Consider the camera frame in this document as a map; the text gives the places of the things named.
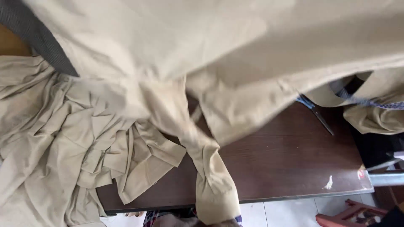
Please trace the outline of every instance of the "wooden table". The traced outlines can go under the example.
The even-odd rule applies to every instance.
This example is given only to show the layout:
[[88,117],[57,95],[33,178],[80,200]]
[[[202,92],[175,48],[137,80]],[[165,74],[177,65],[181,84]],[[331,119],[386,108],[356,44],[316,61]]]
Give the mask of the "wooden table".
[[[367,171],[358,175],[362,161],[342,109],[321,108],[320,113],[335,136],[308,108],[294,103],[256,133],[219,151],[240,203],[373,192]],[[186,155],[129,204],[122,203],[115,183],[97,193],[107,214],[193,206],[196,174]],[[332,188],[326,189],[330,176]]]

